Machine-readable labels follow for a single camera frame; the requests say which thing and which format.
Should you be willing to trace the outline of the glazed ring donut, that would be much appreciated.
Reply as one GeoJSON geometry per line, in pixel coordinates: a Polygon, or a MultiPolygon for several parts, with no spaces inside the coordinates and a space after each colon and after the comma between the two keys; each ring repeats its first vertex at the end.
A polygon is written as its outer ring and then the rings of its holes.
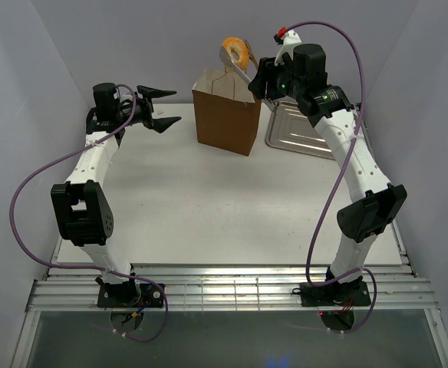
{"type": "Polygon", "coordinates": [[[249,65],[249,51],[244,41],[237,37],[228,37],[222,42],[222,46],[235,64],[245,71],[249,65]]]}

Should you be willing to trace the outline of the metal tongs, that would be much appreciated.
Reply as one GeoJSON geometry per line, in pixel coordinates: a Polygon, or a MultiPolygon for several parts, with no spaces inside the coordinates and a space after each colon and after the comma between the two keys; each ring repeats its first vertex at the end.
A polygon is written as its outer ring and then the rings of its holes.
{"type": "Polygon", "coordinates": [[[219,57],[226,68],[236,72],[247,85],[252,82],[251,77],[247,75],[249,63],[252,63],[256,71],[259,71],[258,60],[247,40],[242,40],[237,37],[226,38],[221,43],[219,57]]]}

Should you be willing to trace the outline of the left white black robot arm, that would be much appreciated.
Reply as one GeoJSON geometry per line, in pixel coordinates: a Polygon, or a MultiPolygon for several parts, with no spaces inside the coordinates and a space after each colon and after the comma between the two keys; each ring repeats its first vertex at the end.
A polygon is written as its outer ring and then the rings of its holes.
{"type": "Polygon", "coordinates": [[[114,214],[103,191],[104,178],[127,126],[141,123],[148,130],[163,133],[179,121],[179,117],[153,117],[153,99],[173,94],[139,85],[133,96],[122,97],[114,83],[95,85],[95,106],[86,119],[87,149],[65,182],[51,189],[61,237],[83,250],[101,269],[97,283],[102,295],[128,307],[140,300],[141,288],[131,277],[132,264],[110,240],[114,214]]]}

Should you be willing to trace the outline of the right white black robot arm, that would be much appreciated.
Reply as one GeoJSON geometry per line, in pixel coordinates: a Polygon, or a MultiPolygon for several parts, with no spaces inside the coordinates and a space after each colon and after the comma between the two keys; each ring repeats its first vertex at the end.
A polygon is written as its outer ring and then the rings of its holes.
{"type": "Polygon", "coordinates": [[[281,63],[264,57],[249,90],[258,98],[294,99],[341,168],[351,204],[337,213],[341,240],[322,283],[307,281],[301,294],[316,303],[343,304],[361,289],[362,267],[378,236],[407,198],[402,185],[382,173],[360,132],[360,117],[344,91],[327,82],[326,54],[318,44],[298,44],[281,63]]]}

